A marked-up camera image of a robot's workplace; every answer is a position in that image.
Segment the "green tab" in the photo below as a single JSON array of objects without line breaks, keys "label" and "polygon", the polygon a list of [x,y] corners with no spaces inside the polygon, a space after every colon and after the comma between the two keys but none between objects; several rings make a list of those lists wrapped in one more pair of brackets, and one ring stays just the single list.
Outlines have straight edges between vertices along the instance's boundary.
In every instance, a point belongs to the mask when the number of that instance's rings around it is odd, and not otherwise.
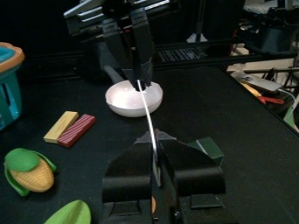
[{"label": "green tab", "polygon": [[209,137],[204,137],[194,142],[186,143],[186,145],[203,151],[212,158],[217,165],[221,164],[224,156],[219,146],[213,143]]}]

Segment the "wooden block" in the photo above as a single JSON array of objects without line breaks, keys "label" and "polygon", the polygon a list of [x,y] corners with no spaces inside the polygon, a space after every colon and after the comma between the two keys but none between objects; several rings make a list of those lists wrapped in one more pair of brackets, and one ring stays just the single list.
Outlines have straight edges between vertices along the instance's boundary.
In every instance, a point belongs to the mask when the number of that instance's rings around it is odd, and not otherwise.
[{"label": "wooden block", "polygon": [[86,132],[94,121],[94,116],[82,115],[73,125],[69,126],[66,131],[60,135],[57,139],[58,144],[69,148],[81,135]]},{"label": "wooden block", "polygon": [[42,137],[44,142],[56,144],[57,138],[60,137],[61,133],[74,123],[77,118],[78,118],[77,112],[65,111],[58,121],[53,124],[50,130]]}]

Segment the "yellow block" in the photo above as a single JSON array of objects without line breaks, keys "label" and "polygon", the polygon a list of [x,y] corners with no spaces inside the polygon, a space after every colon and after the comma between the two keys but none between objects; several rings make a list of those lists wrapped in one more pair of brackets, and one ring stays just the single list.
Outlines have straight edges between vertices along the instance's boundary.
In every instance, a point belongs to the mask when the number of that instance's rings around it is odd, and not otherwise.
[{"label": "yellow block", "polygon": [[58,121],[53,124],[50,130],[42,137],[44,142],[56,144],[57,138],[60,137],[61,133],[74,123],[77,118],[78,118],[77,112],[65,111]]}]

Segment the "toy corn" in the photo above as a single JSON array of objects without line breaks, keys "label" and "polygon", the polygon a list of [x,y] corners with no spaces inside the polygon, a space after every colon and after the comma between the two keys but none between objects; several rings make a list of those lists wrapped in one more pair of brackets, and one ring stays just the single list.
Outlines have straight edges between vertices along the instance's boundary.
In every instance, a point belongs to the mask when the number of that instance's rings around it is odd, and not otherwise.
[{"label": "toy corn", "polygon": [[4,157],[4,175],[21,196],[29,191],[42,193],[50,189],[56,166],[38,152],[17,148]]}]

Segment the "electronic device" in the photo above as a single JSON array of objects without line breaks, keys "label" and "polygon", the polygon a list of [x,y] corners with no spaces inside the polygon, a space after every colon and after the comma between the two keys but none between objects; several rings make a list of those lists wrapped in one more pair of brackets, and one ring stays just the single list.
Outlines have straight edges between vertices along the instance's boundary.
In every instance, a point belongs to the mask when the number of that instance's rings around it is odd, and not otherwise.
[{"label": "electronic device", "polygon": [[252,74],[245,74],[244,76],[241,76],[239,78],[239,81],[247,83],[253,88],[259,88],[268,92],[275,92],[281,87],[281,84],[271,80],[261,79]]}]

